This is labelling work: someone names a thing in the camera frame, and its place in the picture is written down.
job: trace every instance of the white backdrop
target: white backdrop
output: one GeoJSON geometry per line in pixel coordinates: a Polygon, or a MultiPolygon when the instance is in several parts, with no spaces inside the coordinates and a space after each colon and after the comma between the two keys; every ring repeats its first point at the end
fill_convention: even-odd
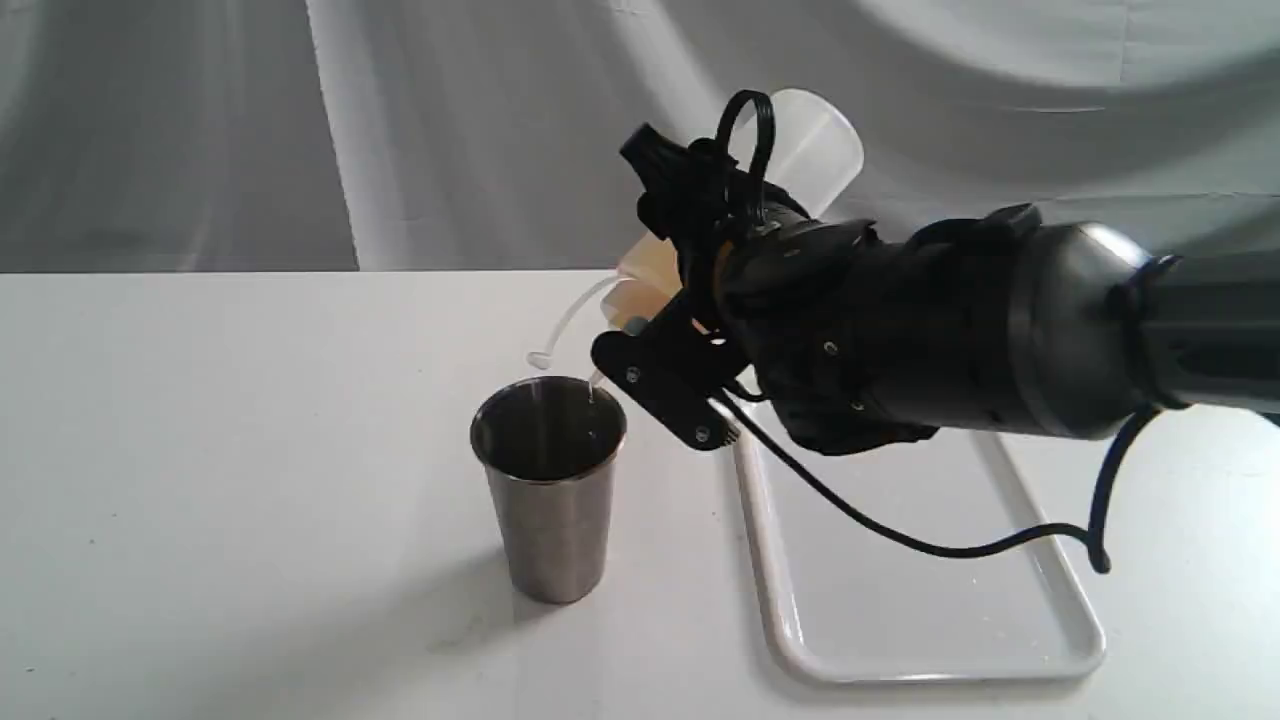
{"type": "Polygon", "coordinates": [[[1023,200],[1280,236],[1271,0],[0,0],[0,270],[604,266],[637,124],[787,86],[891,238],[1023,200]]]}
{"type": "Polygon", "coordinates": [[[1270,0],[308,0],[362,268],[608,265],[641,228],[617,147],[709,133],[741,87],[840,106],[833,214],[905,237],[1039,200],[1152,247],[1280,214],[1270,0]]]}

